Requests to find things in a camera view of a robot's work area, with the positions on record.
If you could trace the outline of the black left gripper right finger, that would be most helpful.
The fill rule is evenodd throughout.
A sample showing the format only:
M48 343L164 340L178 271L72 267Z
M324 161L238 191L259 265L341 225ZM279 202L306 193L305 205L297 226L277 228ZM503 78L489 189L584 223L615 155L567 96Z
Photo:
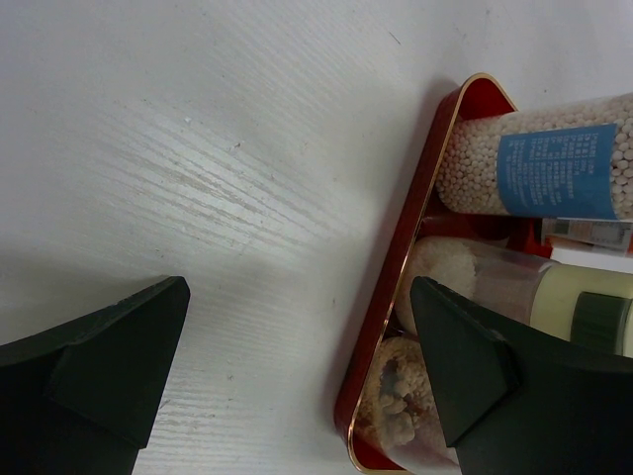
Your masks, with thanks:
M427 277L410 300L446 444L465 474L628 474L632 362Z

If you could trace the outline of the blue label white bead bottle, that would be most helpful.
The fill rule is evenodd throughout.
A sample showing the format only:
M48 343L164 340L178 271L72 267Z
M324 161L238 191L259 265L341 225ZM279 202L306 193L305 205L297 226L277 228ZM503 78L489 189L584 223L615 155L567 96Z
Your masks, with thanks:
M629 221L632 96L461 120L435 188L455 213Z

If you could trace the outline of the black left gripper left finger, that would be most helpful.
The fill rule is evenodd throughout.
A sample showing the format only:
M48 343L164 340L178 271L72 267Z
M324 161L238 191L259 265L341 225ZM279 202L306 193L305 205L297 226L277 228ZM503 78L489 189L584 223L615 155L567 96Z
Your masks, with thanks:
M170 276L1 347L4 474L130 474L147 447L190 289Z

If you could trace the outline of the silver cap blue label bottle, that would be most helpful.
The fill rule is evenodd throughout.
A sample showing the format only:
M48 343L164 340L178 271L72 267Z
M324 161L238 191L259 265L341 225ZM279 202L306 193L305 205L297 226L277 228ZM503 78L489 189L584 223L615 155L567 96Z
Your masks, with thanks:
M544 219L537 234L562 263L632 273L631 223Z

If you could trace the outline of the yellow cap spice bottle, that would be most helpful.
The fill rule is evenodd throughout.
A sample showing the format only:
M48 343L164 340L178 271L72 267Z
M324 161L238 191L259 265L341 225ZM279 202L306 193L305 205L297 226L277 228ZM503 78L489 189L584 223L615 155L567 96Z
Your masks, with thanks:
M472 302L559 339L632 355L632 277L457 237L423 237L407 258L395 301L415 333L410 289L429 277Z

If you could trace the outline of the pink cap spice bottle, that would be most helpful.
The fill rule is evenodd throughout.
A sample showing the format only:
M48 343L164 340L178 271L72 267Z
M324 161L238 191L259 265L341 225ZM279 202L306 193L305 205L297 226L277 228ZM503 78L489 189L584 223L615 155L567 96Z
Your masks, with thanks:
M383 340L367 375L354 432L391 462L413 474L459 474L446 446L417 341Z

